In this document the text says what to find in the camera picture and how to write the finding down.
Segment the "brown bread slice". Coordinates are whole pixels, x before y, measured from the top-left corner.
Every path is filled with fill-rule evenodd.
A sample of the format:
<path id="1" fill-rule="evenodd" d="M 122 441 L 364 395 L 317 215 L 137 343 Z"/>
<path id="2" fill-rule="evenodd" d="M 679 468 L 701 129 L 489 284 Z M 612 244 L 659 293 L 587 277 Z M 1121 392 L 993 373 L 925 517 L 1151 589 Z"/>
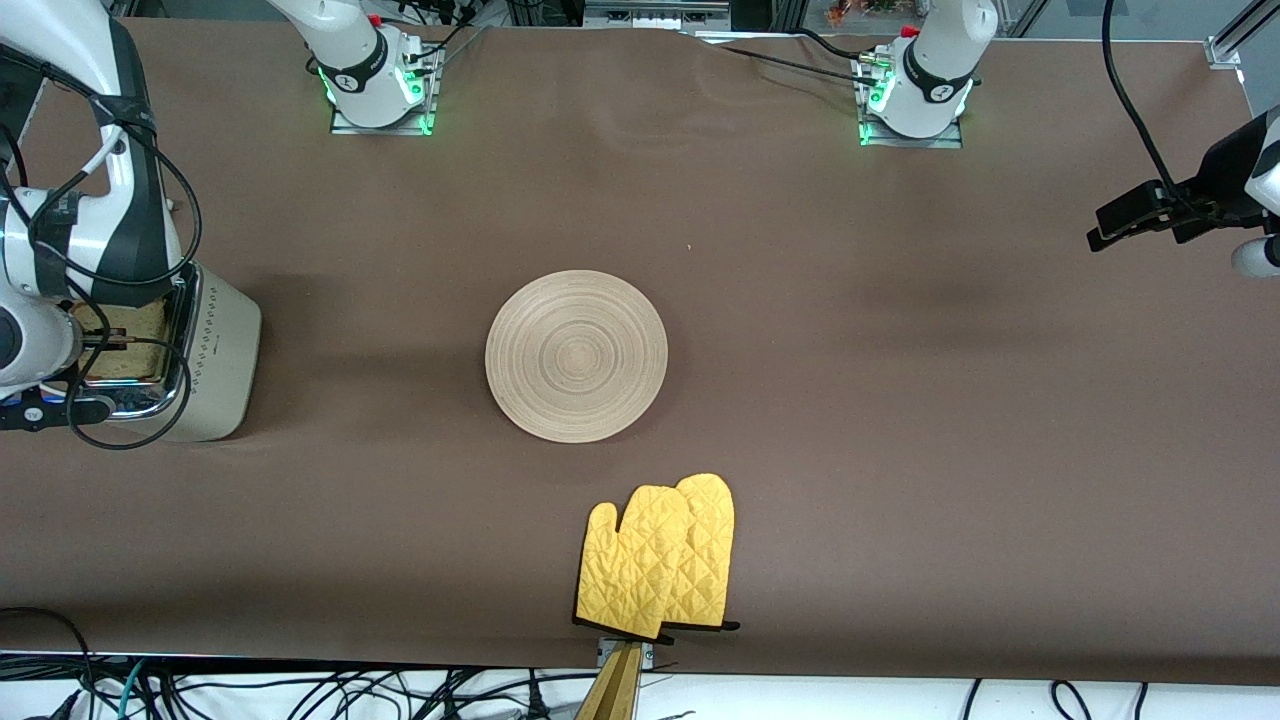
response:
<path id="1" fill-rule="evenodd" d="M 102 305 L 101 309 L 114 331 L 136 338 L 169 340 L 169 320 L 166 319 L 166 300 L 164 299 L 155 300 L 142 307 Z M 87 363 L 92 347 L 99 342 L 96 337 L 90 337 L 90 332 L 100 329 L 99 319 L 84 302 L 73 304 L 70 314 L 84 331 L 87 345 L 79 360 Z M 150 343 L 129 343 L 124 347 L 109 348 L 99 355 L 87 378 L 90 382 L 152 379 L 160 373 L 164 357 L 165 350 Z"/>

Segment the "round wooden plate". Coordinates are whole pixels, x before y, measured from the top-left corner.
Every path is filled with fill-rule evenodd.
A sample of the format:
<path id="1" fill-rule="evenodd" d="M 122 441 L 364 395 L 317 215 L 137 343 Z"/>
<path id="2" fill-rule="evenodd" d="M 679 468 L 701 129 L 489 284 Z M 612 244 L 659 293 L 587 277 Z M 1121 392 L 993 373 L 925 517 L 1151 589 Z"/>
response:
<path id="1" fill-rule="evenodd" d="M 485 373 L 517 428 L 562 445 L 626 430 L 654 404 L 669 341 L 653 302 L 594 270 L 556 272 L 511 295 L 490 325 Z"/>

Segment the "beige chrome toaster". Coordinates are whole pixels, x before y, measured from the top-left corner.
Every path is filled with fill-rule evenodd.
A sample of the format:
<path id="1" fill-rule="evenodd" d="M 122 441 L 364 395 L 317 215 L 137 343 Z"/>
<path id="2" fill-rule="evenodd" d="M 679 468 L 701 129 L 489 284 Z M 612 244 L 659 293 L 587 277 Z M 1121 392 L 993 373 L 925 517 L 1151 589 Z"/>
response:
<path id="1" fill-rule="evenodd" d="M 200 443 L 221 439 L 244 419 L 259 359 L 259 305 L 198 264 L 187 266 L 166 296 L 169 340 L 136 338 L 165 350 L 152 379 L 90 382 L 77 398 L 114 405 L 106 424 L 141 437 Z"/>

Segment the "aluminium corner profile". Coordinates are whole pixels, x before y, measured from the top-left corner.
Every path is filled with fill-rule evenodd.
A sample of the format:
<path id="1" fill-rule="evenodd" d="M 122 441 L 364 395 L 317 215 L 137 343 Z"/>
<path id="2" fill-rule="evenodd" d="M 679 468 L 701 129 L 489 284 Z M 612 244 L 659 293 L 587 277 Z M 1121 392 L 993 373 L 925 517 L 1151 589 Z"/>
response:
<path id="1" fill-rule="evenodd" d="M 1216 35 L 1204 41 L 1210 67 L 1238 67 L 1240 50 L 1276 19 L 1280 19 L 1280 0 L 1249 0 Z"/>

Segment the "orange objects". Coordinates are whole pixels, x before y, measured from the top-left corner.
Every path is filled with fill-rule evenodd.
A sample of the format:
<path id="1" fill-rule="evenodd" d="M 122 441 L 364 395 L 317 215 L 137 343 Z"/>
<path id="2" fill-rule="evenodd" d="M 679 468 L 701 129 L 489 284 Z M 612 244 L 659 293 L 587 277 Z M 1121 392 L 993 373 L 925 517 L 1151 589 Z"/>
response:
<path id="1" fill-rule="evenodd" d="M 826 0 L 823 18 L 832 28 L 852 22 L 887 20 L 914 13 L 914 0 Z"/>

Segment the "brown table cover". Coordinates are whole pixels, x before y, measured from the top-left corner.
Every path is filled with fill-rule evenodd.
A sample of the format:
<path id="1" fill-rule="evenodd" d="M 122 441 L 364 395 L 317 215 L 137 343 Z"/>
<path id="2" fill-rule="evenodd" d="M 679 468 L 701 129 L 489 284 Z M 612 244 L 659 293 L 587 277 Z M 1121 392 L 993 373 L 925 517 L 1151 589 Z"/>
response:
<path id="1" fill-rule="evenodd" d="M 1280 685 L 1280 281 L 1231 269 L 1249 232 L 1089 251 L 1155 176 L 1097 45 L 992 45 L 934 150 L 669 31 L 489 29 L 413 138 L 330 135 L 285 22 L 127 28 L 256 382 L 215 443 L 0 433 L 0 607 L 102 652 L 577 666 L 590 509 L 712 471 L 740 628 L 682 673 Z M 567 270 L 669 341 L 585 445 L 484 364 Z"/>

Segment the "grey metal box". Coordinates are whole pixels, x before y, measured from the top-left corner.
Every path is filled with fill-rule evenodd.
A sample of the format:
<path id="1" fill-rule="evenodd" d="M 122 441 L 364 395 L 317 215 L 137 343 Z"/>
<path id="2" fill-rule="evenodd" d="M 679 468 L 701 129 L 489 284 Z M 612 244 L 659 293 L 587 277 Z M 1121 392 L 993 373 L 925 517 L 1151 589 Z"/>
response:
<path id="1" fill-rule="evenodd" d="M 582 0 L 584 28 L 731 31 L 730 0 Z"/>

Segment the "yellow quilted oven mitt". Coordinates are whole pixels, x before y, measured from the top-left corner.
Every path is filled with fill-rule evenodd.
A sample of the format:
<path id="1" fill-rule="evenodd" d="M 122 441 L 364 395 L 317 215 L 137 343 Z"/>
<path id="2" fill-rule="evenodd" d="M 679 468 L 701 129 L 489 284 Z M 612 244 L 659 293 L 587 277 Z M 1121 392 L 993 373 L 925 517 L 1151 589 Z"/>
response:
<path id="1" fill-rule="evenodd" d="M 673 487 L 640 486 L 625 509 L 595 505 L 582 539 L 573 623 L 635 641 L 662 638 L 692 520 Z"/>
<path id="2" fill-rule="evenodd" d="M 695 632 L 736 632 L 726 618 L 736 514 L 727 483 L 713 473 L 686 477 L 675 487 L 690 524 L 676 566 L 663 626 Z"/>

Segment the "wooden stick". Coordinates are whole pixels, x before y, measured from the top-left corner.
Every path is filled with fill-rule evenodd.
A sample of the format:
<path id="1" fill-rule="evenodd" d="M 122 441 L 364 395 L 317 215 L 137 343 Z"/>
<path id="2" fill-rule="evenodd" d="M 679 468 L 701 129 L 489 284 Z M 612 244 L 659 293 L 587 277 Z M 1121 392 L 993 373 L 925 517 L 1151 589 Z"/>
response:
<path id="1" fill-rule="evenodd" d="M 573 720 L 634 720 L 645 644 L 616 642 Z"/>

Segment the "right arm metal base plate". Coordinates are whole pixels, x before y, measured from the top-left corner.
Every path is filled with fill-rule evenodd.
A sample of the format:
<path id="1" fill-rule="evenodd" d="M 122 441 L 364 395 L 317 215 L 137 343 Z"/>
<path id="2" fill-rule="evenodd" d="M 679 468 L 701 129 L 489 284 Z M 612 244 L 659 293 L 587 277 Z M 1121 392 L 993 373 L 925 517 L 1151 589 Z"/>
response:
<path id="1" fill-rule="evenodd" d="M 361 126 L 346 115 L 326 87 L 326 99 L 332 105 L 330 132 L 333 135 L 378 135 L 429 137 L 434 132 L 436 109 L 443 77 L 443 60 L 433 55 L 425 60 L 398 65 L 389 70 L 390 90 L 378 90 L 362 94 L 364 104 L 356 102 L 360 119 L 371 117 L 375 120 L 387 119 L 376 126 Z"/>

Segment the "small metal bracket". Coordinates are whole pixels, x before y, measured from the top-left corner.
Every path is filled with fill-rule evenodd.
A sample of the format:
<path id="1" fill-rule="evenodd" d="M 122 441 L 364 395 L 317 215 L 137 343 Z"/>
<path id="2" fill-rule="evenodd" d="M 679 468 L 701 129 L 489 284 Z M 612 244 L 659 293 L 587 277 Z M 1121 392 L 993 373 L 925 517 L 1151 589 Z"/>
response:
<path id="1" fill-rule="evenodd" d="M 603 669 L 612 655 L 630 650 L 632 646 L 639 651 L 641 671 L 652 671 L 655 667 L 655 650 L 653 643 L 614 637 L 604 637 L 596 642 L 596 667 Z"/>

